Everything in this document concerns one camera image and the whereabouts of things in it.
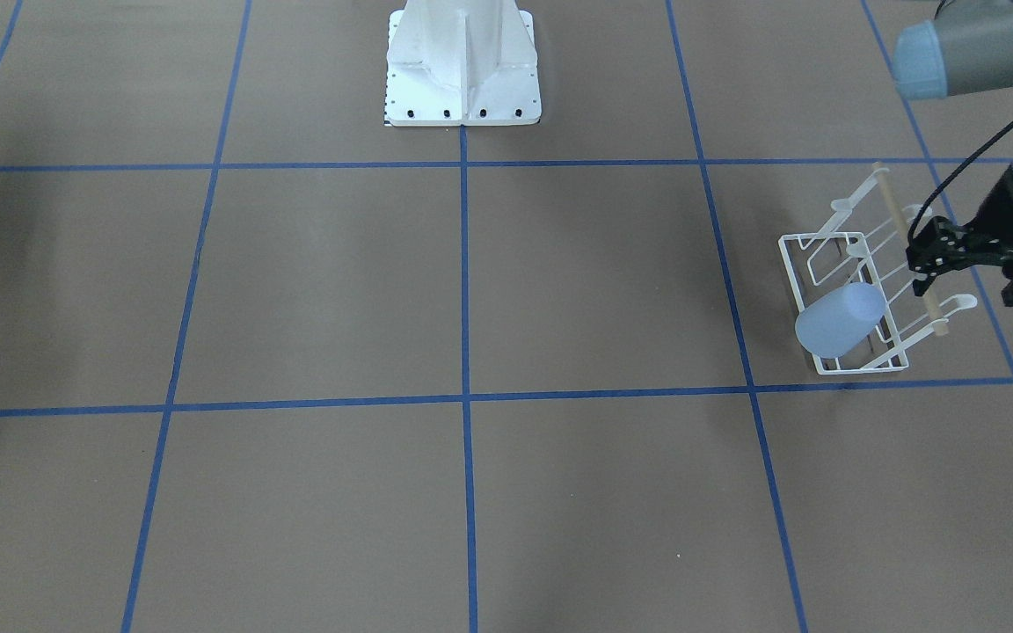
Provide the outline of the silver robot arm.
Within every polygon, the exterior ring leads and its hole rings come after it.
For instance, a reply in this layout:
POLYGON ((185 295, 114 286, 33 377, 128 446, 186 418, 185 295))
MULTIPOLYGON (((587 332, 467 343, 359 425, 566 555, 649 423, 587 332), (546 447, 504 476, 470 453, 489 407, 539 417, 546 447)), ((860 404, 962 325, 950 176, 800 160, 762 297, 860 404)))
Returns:
MULTIPOLYGON (((892 73, 907 100, 941 99, 1013 87, 1013 1, 944 1, 934 17, 897 37, 892 73)), ((954 270, 997 267, 1013 306, 1013 160, 971 221, 928 217, 924 201, 907 230, 906 261, 916 296, 954 270)))

